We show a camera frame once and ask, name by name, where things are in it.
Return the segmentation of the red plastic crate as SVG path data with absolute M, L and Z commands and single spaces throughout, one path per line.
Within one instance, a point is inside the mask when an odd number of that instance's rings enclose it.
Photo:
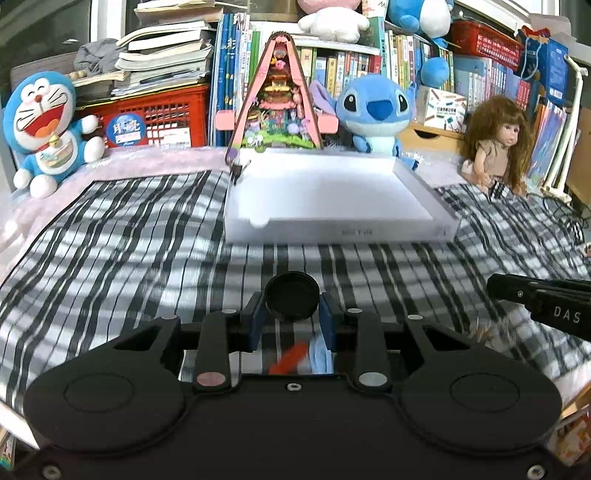
M 77 107 L 76 118 L 87 115 L 98 118 L 110 148 L 202 147 L 208 142 L 209 86 L 193 84 Z

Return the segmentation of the Doraemon plush toy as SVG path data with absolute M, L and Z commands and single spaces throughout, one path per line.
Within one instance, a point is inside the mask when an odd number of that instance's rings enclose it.
M 98 118 L 76 120 L 75 110 L 75 86 L 58 72 L 35 73 L 13 91 L 2 125 L 9 147 L 24 155 L 13 177 L 16 189 L 47 198 L 68 176 L 103 157 Z

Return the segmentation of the white cardboard box tray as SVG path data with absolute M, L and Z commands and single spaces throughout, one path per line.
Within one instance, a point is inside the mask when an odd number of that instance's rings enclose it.
M 252 161 L 224 204 L 230 244 L 450 242 L 460 219 L 394 157 L 270 148 Z

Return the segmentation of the white printed cardboard box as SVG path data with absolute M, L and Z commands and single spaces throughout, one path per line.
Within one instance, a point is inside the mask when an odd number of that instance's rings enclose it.
M 417 95 L 416 122 L 426 127 L 461 132 L 467 111 L 465 97 L 421 86 Z

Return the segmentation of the red basket on shelf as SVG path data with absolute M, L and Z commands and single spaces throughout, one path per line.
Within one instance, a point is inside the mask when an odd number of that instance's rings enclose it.
M 514 38 L 477 21 L 455 20 L 450 29 L 455 53 L 490 58 L 516 71 L 523 46 Z

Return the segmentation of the black white plaid cloth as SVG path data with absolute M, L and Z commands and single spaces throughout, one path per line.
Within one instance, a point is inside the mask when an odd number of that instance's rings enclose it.
M 590 379 L 590 345 L 490 299 L 495 273 L 588 279 L 573 232 L 540 200 L 443 187 L 461 220 L 447 244 L 231 246 L 228 175 L 97 182 L 62 211 L 1 285 L 1 398 L 22 407 L 44 371 L 157 316 L 238 309 L 274 275 L 304 271 L 347 307 L 420 314 L 553 380 Z

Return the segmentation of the light blue plastic clip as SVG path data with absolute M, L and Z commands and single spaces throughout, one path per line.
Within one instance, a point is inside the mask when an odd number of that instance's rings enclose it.
M 308 361 L 312 374 L 329 375 L 334 373 L 332 352 L 325 346 L 322 335 L 315 336 L 308 345 Z

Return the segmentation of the stack of papers and books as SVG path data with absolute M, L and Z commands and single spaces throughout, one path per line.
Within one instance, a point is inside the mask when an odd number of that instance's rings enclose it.
M 104 82 L 115 98 L 197 83 L 211 75 L 223 13 L 215 1 L 142 2 L 134 8 L 140 26 L 80 47 L 68 77 L 79 90 Z

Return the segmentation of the wooden drawer unit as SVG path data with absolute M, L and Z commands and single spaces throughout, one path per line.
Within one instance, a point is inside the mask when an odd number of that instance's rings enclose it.
M 428 127 L 412 122 L 398 135 L 405 152 L 443 151 L 444 153 L 459 154 L 464 144 L 461 133 Z

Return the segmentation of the brown haired baby doll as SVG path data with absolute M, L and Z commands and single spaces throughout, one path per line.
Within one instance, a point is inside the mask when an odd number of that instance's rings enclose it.
M 504 185 L 513 194 L 525 196 L 531 146 L 525 112 L 505 96 L 491 97 L 476 108 L 467 123 L 461 175 L 487 195 Z

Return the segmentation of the blue white plush toy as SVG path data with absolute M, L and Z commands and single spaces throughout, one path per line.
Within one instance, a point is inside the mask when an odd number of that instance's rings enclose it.
M 454 0 L 393 0 L 388 19 L 405 34 L 418 35 L 446 50 L 454 6 Z M 449 64 L 438 56 L 426 60 L 420 71 L 421 84 L 431 88 L 439 89 L 449 77 Z

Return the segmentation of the small binder clip on box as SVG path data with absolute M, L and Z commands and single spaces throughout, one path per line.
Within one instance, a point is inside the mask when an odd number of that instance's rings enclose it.
M 224 157 L 226 165 L 228 165 L 230 182 L 232 185 L 236 185 L 238 180 L 242 176 L 243 171 L 252 162 L 249 159 L 242 157 L 238 150 L 235 148 L 228 149 Z

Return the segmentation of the pink white bunny plush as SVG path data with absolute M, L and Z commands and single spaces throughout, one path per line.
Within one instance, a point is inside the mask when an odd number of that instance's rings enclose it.
M 301 31 L 325 41 L 356 43 L 370 28 L 370 20 L 358 12 L 360 0 L 298 0 L 304 17 Z

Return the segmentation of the pink triangular diorama house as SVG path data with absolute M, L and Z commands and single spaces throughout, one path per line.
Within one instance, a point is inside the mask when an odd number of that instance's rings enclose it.
M 242 106 L 216 112 L 214 127 L 231 134 L 224 160 L 236 167 L 243 148 L 321 149 L 322 137 L 335 134 L 339 120 L 314 106 L 294 39 L 279 31 L 266 42 Z

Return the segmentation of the blue Stitch plush toy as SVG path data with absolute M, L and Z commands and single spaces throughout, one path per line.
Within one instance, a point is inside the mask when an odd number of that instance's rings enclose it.
M 356 151 L 391 155 L 412 171 L 418 168 L 418 160 L 403 155 L 399 139 L 416 116 L 415 83 L 403 88 L 386 76 L 370 73 L 349 81 L 338 97 L 332 97 L 317 80 L 311 81 L 310 93 L 315 107 L 334 115 L 351 133 Z

